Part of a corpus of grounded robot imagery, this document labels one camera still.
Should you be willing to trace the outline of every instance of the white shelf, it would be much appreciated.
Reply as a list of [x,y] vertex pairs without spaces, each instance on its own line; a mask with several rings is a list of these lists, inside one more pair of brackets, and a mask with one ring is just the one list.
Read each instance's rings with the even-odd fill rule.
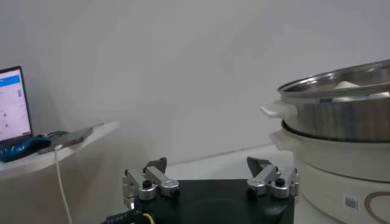
[[[58,160],[61,161],[66,157],[72,155],[73,153],[78,152],[92,142],[115,130],[117,127],[117,122],[102,124],[100,126],[94,127],[92,134],[87,137],[86,140],[84,140],[83,142],[59,150]],[[48,152],[42,155],[36,152],[29,156],[11,162],[0,162],[0,180],[36,172],[54,164],[54,152]]]

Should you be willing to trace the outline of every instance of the laptop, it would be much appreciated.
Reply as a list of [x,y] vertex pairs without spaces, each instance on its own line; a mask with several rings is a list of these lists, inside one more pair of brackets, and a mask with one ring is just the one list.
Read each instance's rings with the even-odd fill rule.
[[18,145],[32,136],[22,68],[0,70],[0,149]]

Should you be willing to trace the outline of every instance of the black cable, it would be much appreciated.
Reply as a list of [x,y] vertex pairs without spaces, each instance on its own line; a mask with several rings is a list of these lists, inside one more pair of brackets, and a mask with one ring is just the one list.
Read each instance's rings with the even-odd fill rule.
[[142,217],[142,211],[133,209],[117,215],[108,216],[102,224],[129,224],[136,222]]

